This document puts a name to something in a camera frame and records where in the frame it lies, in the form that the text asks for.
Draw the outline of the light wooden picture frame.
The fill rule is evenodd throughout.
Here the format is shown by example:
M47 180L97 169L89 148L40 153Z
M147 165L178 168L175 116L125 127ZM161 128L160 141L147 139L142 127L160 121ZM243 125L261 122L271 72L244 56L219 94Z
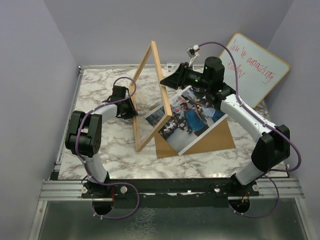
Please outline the light wooden picture frame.
M164 108L164 115L159 120L159 122L153 127L152 131L143 140L141 140L141 137L140 137L138 117L137 116L133 117L133 120L132 120L133 136L135 141L136 152L140 152L150 142L150 140L161 130L161 128L166 124L166 122L172 117L172 110L171 110L168 93L167 93L166 87L161 84L161 81L164 79L164 76L162 73L162 66L160 62L157 45L156 45L156 42L153 40L150 42L149 47L147 48L147 51L133 76L133 83L129 85L129 93L132 94L131 100L134 108L138 110L137 102L136 102L136 94L134 93L134 90L137 89L137 86L136 86L137 80L151 54L153 55L153 59L154 59L157 82L158 82L159 91L161 94L161 99L162 99L163 108Z

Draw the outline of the colour photo print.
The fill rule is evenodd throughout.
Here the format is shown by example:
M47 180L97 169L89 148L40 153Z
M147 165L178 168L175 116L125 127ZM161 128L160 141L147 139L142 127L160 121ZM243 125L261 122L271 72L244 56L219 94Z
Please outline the colour photo print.
M172 117L158 132L164 139L175 130L186 131L200 137L227 115L209 103L209 100L195 87L187 87L170 99Z

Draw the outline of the brown frame backing board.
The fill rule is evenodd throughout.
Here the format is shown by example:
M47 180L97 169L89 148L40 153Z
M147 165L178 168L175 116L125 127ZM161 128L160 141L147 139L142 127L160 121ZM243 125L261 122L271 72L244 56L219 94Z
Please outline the brown frame backing board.
M214 152L236 147L227 119L220 119L199 137L177 129L167 139L159 133L154 138L158 158Z

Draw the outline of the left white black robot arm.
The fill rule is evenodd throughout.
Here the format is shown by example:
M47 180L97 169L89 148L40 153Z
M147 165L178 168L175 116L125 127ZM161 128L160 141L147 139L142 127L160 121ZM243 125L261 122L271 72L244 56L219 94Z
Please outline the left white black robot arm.
M106 197L111 190L110 176L103 167L99 150L102 144L102 126L111 119L132 119L138 115L129 89L115 85L112 94L101 105L89 112L72 112L65 138L65 147L81 161L87 179L94 183L97 196Z

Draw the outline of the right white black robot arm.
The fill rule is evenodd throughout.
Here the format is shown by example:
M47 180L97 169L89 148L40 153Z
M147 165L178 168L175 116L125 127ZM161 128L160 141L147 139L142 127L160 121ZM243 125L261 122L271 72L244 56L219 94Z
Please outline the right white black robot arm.
M248 184L269 172L290 156L290 130L285 125L277 126L252 111L236 97L235 90L224 82L225 67L218 57L207 57L203 72L194 71L187 63L181 63L177 70L160 81L161 85L172 89L187 86L200 89L216 110L229 115L253 138L256 145L251 160L230 178L230 191L240 196L248 189Z

